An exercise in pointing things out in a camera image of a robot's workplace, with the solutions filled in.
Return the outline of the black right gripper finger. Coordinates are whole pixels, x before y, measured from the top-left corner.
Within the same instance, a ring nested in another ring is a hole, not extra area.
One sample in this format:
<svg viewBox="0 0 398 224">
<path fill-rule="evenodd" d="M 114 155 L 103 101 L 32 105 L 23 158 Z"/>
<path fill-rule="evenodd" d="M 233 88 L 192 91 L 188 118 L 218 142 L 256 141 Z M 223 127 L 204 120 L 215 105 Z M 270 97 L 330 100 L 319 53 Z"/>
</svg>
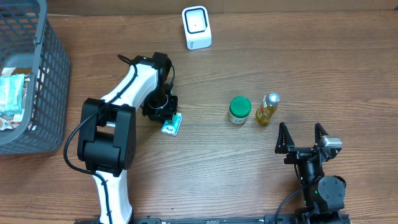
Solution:
<svg viewBox="0 0 398 224">
<path fill-rule="evenodd" d="M 315 143 L 318 144 L 323 136 L 327 136 L 328 133 L 323 129 L 320 123 L 315 124 Z"/>
<path fill-rule="evenodd" d="M 275 146 L 276 154 L 287 154 L 295 147 L 294 141 L 284 122 L 279 124 L 279 133 Z"/>
</svg>

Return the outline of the small teal packet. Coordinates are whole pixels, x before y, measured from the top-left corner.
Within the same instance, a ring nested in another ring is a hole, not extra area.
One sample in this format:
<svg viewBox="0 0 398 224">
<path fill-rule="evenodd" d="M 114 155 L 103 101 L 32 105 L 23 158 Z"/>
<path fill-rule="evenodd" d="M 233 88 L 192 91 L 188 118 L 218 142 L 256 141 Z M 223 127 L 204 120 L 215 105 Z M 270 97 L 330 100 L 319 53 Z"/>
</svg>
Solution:
<svg viewBox="0 0 398 224">
<path fill-rule="evenodd" d="M 161 128 L 161 132 L 167 135 L 176 136 L 179 132 L 183 120 L 181 113 L 176 113 L 171 120 L 166 120 Z"/>
</svg>

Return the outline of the yellow oil bottle silver cap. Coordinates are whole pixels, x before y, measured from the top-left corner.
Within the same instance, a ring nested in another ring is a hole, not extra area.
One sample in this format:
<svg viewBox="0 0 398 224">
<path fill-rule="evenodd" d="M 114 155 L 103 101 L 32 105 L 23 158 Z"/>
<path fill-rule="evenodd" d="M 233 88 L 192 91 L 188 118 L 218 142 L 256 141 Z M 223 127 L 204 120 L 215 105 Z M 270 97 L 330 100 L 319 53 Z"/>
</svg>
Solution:
<svg viewBox="0 0 398 224">
<path fill-rule="evenodd" d="M 272 92 L 265 95 L 260 107 L 256 111 L 256 121 L 259 124 L 267 125 L 278 108 L 280 96 L 278 93 Z"/>
</svg>

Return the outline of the green lid white jar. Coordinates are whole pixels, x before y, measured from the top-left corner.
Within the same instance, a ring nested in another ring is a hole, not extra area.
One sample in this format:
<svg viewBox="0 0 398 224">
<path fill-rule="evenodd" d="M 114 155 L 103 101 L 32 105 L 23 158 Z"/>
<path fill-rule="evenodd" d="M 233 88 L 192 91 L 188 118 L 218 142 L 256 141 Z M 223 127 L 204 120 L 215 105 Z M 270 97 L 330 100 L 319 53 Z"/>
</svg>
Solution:
<svg viewBox="0 0 398 224">
<path fill-rule="evenodd" d="M 228 119 L 234 124 L 246 122 L 251 112 L 251 102 L 244 96 L 237 96 L 229 104 Z"/>
</svg>

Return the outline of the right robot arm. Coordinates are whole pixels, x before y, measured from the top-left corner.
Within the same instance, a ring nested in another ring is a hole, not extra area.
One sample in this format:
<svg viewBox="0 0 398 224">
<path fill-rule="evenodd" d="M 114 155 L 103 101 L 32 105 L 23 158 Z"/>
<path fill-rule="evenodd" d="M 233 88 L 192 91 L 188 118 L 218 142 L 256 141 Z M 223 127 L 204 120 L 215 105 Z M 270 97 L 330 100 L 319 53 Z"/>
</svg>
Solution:
<svg viewBox="0 0 398 224">
<path fill-rule="evenodd" d="M 275 145 L 276 154 L 285 154 L 285 164 L 292 164 L 300 181 L 300 188 L 288 195 L 278 206 L 274 223 L 279 223 L 284 204 L 298 193 L 303 193 L 304 208 L 290 217 L 292 223 L 349 223 L 342 215 L 346 181 L 337 175 L 326 176 L 323 163 L 334 159 L 343 148 L 343 142 L 331 137 L 320 123 L 315 124 L 315 143 L 312 147 L 296 147 L 285 123 L 279 124 Z"/>
</svg>

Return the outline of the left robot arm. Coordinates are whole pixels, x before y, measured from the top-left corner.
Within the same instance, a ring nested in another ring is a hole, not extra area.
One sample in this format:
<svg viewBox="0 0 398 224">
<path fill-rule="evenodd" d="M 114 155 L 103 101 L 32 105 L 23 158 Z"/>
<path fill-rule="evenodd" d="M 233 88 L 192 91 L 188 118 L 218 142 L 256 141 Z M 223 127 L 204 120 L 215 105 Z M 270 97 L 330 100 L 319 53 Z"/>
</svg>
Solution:
<svg viewBox="0 0 398 224">
<path fill-rule="evenodd" d="M 167 54 L 129 59 L 119 56 L 129 70 L 101 99 L 88 98 L 81 111 L 77 155 L 95 182 L 101 206 L 97 223 L 132 223 L 127 171 L 136 151 L 136 111 L 164 123 L 177 114 L 178 98 L 168 82 L 174 69 Z"/>
</svg>

